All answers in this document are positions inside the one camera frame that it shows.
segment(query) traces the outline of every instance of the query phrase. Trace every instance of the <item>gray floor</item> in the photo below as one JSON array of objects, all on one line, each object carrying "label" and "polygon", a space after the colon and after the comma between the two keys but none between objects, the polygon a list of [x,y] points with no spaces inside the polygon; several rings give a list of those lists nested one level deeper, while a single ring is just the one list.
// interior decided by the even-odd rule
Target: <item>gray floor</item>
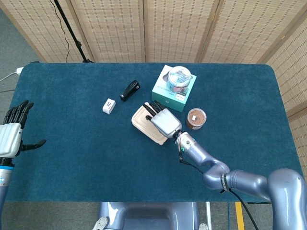
[{"label": "gray floor", "polygon": [[[6,15],[0,10],[0,79],[15,72],[29,62],[39,60]],[[0,120],[10,107],[18,76],[13,75],[0,83]],[[199,204],[200,221],[206,222],[204,204]],[[272,229],[271,205],[249,205],[259,229]],[[72,202],[8,202],[2,214],[3,230],[90,230],[97,218],[97,203]],[[211,203],[214,230],[237,230],[234,203],[230,203],[230,228],[228,228],[228,203]],[[253,229],[244,211],[245,229]]]}]

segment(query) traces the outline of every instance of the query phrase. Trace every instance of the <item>black tripod stand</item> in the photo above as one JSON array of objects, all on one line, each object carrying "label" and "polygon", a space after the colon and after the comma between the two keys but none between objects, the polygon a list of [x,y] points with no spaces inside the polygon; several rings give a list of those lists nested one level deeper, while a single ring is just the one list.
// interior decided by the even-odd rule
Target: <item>black tripod stand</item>
[{"label": "black tripod stand", "polygon": [[77,40],[75,34],[73,33],[73,31],[71,29],[71,25],[69,25],[69,22],[67,21],[67,18],[65,16],[65,14],[64,14],[60,4],[59,4],[59,1],[58,0],[54,0],[54,3],[56,4],[56,6],[57,6],[57,8],[58,8],[58,10],[59,10],[59,12],[60,12],[64,22],[65,22],[65,24],[66,24],[66,26],[67,26],[67,28],[68,28],[68,30],[69,30],[72,38],[73,38],[73,40],[75,41],[75,44],[76,44],[76,46],[77,46],[77,48],[78,48],[78,50],[79,50],[79,52],[80,52],[80,54],[81,54],[81,56],[83,58],[83,62],[92,62],[92,61],[90,61],[90,59],[86,59],[86,57],[85,57],[85,55],[84,55],[84,53],[83,53],[83,51],[81,49],[81,42],[79,42]]}]

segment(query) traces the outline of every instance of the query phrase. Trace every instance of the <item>teal felt surface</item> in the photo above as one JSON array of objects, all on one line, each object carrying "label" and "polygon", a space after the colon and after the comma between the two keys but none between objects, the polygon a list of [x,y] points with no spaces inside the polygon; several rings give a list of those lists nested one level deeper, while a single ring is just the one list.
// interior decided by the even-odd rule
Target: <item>teal felt surface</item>
[{"label": "teal felt surface", "polygon": [[[206,188],[198,171],[180,164],[173,140],[160,146],[132,125],[135,111],[150,101],[164,64],[25,66],[12,105],[25,99],[35,103],[23,140],[47,142],[14,160],[7,200],[236,200],[232,194]],[[171,64],[175,65],[187,67],[197,79],[183,112],[172,112],[211,155],[231,170],[268,176],[275,169],[291,168],[302,174],[269,66]],[[121,101],[119,95],[133,80],[141,88]],[[102,112],[107,98],[116,100],[110,115]],[[200,130],[189,130],[185,119],[195,107],[206,112],[207,121]]]}]

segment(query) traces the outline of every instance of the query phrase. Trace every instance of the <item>beige tray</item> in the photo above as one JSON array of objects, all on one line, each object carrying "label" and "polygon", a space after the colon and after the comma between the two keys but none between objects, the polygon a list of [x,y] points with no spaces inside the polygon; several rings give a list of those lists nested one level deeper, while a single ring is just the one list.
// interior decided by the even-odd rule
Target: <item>beige tray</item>
[{"label": "beige tray", "polygon": [[150,115],[150,113],[141,106],[132,116],[132,124],[151,140],[159,145],[163,145],[167,138],[164,137],[150,121],[146,120],[146,115]]}]

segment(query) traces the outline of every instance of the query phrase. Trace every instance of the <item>white sticker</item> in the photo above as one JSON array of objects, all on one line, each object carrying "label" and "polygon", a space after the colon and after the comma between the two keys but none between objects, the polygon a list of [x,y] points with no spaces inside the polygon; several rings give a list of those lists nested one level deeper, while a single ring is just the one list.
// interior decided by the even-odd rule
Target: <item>white sticker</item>
[{"label": "white sticker", "polygon": [[184,101],[184,99],[185,99],[186,97],[183,96],[182,94],[176,94],[175,98],[176,98],[177,100]]}]

